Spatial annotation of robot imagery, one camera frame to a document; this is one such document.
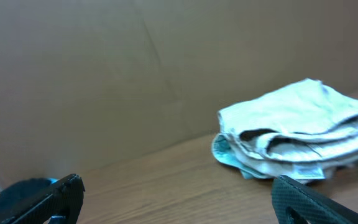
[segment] wooden floor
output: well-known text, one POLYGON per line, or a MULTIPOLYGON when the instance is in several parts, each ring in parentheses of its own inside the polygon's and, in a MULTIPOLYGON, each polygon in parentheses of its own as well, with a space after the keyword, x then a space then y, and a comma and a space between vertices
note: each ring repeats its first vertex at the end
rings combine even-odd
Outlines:
MULTIPOLYGON (((213 135, 81 174, 78 223, 278 223, 271 180, 244 180, 210 153, 213 135)), ((313 188, 358 212, 358 165, 313 188)))

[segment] white towel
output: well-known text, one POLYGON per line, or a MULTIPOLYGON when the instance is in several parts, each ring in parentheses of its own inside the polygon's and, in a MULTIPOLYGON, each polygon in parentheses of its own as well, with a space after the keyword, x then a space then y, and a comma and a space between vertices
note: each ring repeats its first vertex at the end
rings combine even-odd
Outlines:
MULTIPOLYGON (((265 178, 323 179, 358 160, 358 100, 320 81, 285 86, 224 108, 218 117, 219 139, 265 178)), ((217 157, 215 144, 213 152, 217 157)))

